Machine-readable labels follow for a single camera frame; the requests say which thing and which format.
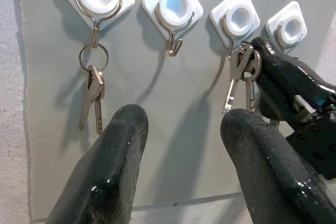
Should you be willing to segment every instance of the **bunch of keys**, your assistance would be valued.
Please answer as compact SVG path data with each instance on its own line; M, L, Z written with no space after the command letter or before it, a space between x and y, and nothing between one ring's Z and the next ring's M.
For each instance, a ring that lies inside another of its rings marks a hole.
M230 87L223 106L223 115L227 114L232 108L239 80L246 82L247 111L252 113L256 111L254 80L257 79L261 71L261 57L259 52L254 50L253 46L248 42L243 41L239 47L240 49L229 57ZM245 77L244 72L250 73L251 76Z
M85 129L86 120L89 115L90 108L94 103L96 111L96 127L97 134L103 132L102 115L101 115L101 99L104 98L105 84L103 73L95 66L88 66L88 88L85 93L84 107L80 117L79 128L81 131Z

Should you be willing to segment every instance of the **gloved finger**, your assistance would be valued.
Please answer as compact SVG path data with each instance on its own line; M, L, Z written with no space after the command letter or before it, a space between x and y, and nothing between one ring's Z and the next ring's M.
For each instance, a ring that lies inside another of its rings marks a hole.
M147 134L141 107L120 108L77 163L45 223L129 223Z
M325 184L274 127L236 109L220 135L254 223L336 223Z

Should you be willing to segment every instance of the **metal hook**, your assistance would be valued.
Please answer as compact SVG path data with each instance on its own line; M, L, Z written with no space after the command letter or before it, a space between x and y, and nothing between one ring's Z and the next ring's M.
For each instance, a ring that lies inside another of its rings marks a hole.
M89 14L85 8L83 7L83 4L80 0L75 0L78 8L87 16L89 17L90 19L92 19L93 21L93 28L91 29L91 46L94 47L94 48L97 48L98 46L98 41L99 41L99 28L100 28L100 23L105 21L105 20L108 20L110 18L113 18L116 14L118 14L118 12L120 11L121 7L122 7L122 0L119 0L118 1L118 4L117 4L117 7L115 8L115 11L107 16L107 17L104 17L104 18L101 18L99 21L97 21L95 19L95 17L93 17L91 14Z
M236 37L236 38L232 38L229 34L227 34L227 32L224 29L224 22L225 22L225 20L226 20L226 14L221 17L220 24L221 24L222 30L225 33L225 35L231 40L231 43L230 43L230 46L229 46L229 49L228 49L228 57L230 59L230 56L233 53L233 50L235 48L236 41L239 40L239 39L242 39L246 35L248 35L250 33L250 31L253 29L254 24L252 24L251 28L246 33L244 33L243 35L241 35L239 37Z
M274 31L275 34L275 39L276 39L276 43L278 44L278 46L280 47L280 49L284 52L287 53L289 52L291 49L293 49L294 47L297 46L298 43L300 43L300 41L302 40L303 34L301 34L301 37L298 39L298 41L296 41L293 45L289 46L289 47L284 47L282 46L282 44L280 44L279 42L279 37L278 37L278 30L281 29L281 25L278 25L277 28Z
M194 19L195 13L194 12L192 13L190 19L188 20L188 22L183 27L181 27L181 28L179 28L179 29L177 29L175 31L171 31L161 21L160 15L159 15L159 4L157 4L156 7L155 7L155 15L156 15L156 18L157 18L158 22L160 23L160 25L169 33L169 49L168 49L169 56L175 57L178 54L178 51L180 50L180 48L181 48L181 46L183 44L183 40L182 39L178 39L177 42L175 43L175 35L179 31L183 31L184 29L186 29L191 24L191 22Z

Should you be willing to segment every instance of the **gray panel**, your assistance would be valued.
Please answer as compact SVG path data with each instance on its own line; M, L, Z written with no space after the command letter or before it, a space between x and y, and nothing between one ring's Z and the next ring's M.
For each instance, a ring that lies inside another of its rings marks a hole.
M208 14L222 0L199 0L204 16L183 35L175 58L136 0L133 9L101 33L110 52L104 72L106 125L127 103L142 105L150 132L135 205L186 200L239 191L236 172L219 137L219 111L228 88L226 49ZM292 0L252 0L263 24ZM336 10L335 0L296 0L308 35L292 51L314 68ZM33 218L46 217L75 163L96 139L94 114L78 130L86 73L77 55L89 28L66 0L21 0L28 64L27 114L32 146ZM103 56L90 62L102 64ZM245 105L240 83L236 106Z

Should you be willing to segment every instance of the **key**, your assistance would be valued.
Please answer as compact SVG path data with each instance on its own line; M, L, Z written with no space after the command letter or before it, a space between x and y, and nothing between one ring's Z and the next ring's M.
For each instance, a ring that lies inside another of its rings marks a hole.
M89 115L90 108L94 103L96 111L97 133L102 132L102 117L101 117L101 99L104 97L104 78L102 72L95 66L89 65L88 88L85 94L84 107L80 117L79 128L85 129L86 120Z
M231 110L238 81L241 79L244 73L244 70L252 52L253 46L251 46L250 44L246 44L242 46L242 51L238 50L230 57L230 87L223 106L223 115Z
M244 72L251 74L249 77L245 77L242 74L242 80L246 82L246 110L254 113L256 112L255 105L255 93L254 93L254 80L257 79L261 71L261 56L258 51L253 51L250 56L250 60L244 69Z

